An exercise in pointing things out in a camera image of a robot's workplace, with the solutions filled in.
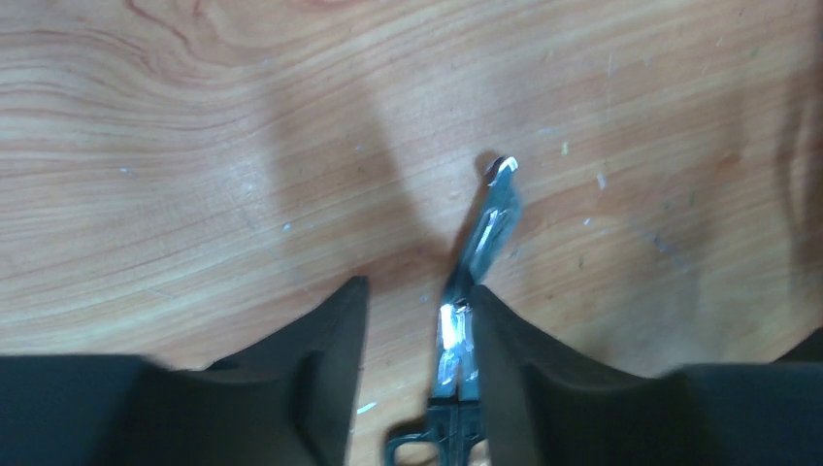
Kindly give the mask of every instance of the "table surface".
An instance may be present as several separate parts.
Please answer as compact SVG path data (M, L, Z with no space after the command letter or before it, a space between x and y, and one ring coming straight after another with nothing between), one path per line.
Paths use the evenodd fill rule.
M506 153L519 313L645 376L774 358L823 317L818 3L2 2L0 351L201 368L365 274L377 464Z

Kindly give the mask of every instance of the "wood grain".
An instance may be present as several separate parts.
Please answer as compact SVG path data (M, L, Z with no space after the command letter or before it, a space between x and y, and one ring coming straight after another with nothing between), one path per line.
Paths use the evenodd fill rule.
M821 30L817 0L2 2L0 351L203 367L368 274L378 464L497 151L526 206L488 284L524 316L643 375L774 358L821 324Z

